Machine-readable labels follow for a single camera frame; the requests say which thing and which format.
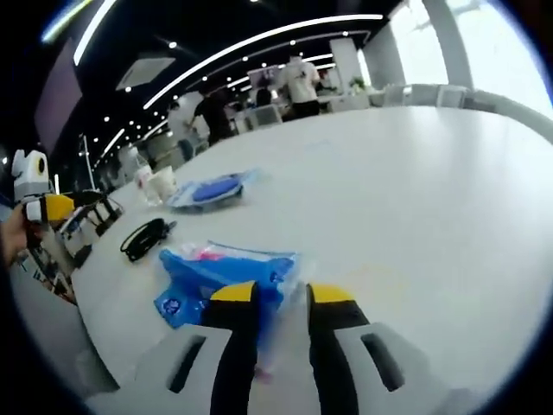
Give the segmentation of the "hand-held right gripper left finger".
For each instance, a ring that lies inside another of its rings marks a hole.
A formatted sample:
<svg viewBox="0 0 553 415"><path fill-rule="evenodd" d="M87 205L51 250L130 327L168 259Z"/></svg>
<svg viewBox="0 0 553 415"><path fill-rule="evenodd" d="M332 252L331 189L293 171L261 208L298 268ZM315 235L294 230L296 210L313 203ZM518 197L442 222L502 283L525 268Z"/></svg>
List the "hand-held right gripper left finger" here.
<svg viewBox="0 0 553 415"><path fill-rule="evenodd" d="M186 324L137 366L131 414L245 414L256 361L257 284L216 291L200 324Z"/></svg>

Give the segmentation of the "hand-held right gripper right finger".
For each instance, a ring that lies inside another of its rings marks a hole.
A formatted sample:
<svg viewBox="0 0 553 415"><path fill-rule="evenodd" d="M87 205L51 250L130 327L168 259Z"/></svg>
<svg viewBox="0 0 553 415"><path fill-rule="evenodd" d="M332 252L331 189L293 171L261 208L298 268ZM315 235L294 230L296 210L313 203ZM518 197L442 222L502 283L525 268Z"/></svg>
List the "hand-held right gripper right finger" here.
<svg viewBox="0 0 553 415"><path fill-rule="evenodd" d="M370 322L337 285L307 286L309 361L323 414L467 414L469 392L430 368L422 350Z"/></svg>

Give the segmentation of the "person's left hand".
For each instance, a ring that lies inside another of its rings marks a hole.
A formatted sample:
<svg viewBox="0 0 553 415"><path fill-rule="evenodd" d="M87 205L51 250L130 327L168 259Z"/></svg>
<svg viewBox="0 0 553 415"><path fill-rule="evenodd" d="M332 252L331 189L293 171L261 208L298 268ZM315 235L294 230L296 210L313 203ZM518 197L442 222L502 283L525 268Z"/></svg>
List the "person's left hand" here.
<svg viewBox="0 0 553 415"><path fill-rule="evenodd" d="M28 234L36 235L36 226L25 218L23 205L17 205L9 218L1 223L3 262L10 267L28 244Z"/></svg>

